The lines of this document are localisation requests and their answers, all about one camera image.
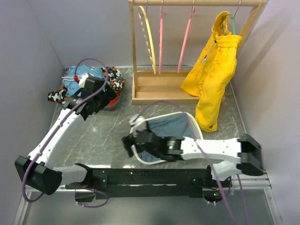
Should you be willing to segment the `light blue shorts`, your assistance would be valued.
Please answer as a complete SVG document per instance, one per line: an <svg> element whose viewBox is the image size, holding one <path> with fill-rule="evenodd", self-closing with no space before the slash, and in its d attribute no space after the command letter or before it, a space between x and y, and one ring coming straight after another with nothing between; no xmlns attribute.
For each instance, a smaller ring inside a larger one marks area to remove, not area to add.
<svg viewBox="0 0 300 225"><path fill-rule="evenodd" d="M80 89L79 84L74 80L74 75L77 75L78 78L81 79L85 74L89 73L94 77L105 79L101 68L88 67L85 64L83 64L77 68L77 71L75 73L75 67L76 66L71 66L69 68L68 75L63 78L63 85L67 89L67 97L72 96L73 94L75 94L76 91L78 91L78 89Z"/></svg>

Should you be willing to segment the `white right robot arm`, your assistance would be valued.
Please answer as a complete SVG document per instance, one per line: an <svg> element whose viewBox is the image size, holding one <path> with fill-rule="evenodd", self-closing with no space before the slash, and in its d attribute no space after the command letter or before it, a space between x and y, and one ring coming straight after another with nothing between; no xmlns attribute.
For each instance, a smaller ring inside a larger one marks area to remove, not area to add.
<svg viewBox="0 0 300 225"><path fill-rule="evenodd" d="M129 157L135 156L141 163L147 162L139 153L147 152L161 162L206 159L219 160L212 164L205 175L206 183L217 186L236 174L261 176L264 173L262 147L250 135L225 140L201 140L186 136L159 137L149 130L132 132L122 138Z"/></svg>

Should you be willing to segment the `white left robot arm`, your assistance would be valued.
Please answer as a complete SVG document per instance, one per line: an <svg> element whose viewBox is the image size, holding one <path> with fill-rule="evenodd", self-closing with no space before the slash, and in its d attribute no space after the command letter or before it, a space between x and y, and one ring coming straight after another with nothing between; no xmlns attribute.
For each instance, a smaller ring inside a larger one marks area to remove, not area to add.
<svg viewBox="0 0 300 225"><path fill-rule="evenodd" d="M89 188L93 184L89 167L55 167L55 164L72 133L116 97L107 79L89 77L85 80L84 87L65 101L58 119L40 144L26 157L16 159L15 167L22 181L23 193L26 186L51 195L61 185L77 183L82 188Z"/></svg>

